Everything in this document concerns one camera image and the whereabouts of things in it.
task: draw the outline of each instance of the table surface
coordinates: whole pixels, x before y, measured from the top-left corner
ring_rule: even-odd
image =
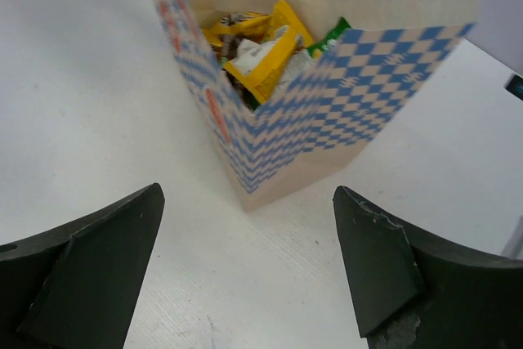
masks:
[[[244,213],[150,0],[0,0],[0,244],[152,182],[163,223],[126,348],[365,348],[338,185],[499,253],[523,212],[523,103],[462,43],[344,171]]]

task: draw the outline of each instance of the paper bag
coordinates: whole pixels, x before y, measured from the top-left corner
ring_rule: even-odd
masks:
[[[286,0],[315,40],[354,27],[254,113],[199,26],[278,0],[154,0],[173,54],[246,209],[344,168],[472,28],[478,0]]]

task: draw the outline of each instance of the blue and white checkered pattern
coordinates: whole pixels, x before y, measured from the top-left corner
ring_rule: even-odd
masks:
[[[371,141],[472,27],[349,29],[284,94],[252,114],[203,35],[191,28],[195,18],[187,0],[154,1],[158,9],[161,1],[169,5],[180,39],[180,51],[173,53],[181,74],[249,194],[300,154]],[[206,89],[216,98],[229,140],[211,114]]]

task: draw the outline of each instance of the black object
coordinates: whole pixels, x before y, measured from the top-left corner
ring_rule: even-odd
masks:
[[[505,87],[510,93],[514,96],[523,100],[523,78],[517,74],[514,74],[511,80],[508,82]]]
[[[369,348],[523,347],[522,261],[442,239],[346,187],[334,212]]]
[[[0,246],[0,348],[123,347],[164,202],[153,184]]]

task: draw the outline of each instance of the gray wall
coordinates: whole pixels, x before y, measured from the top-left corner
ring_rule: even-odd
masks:
[[[468,39],[523,74],[523,0],[481,0],[478,25]]]

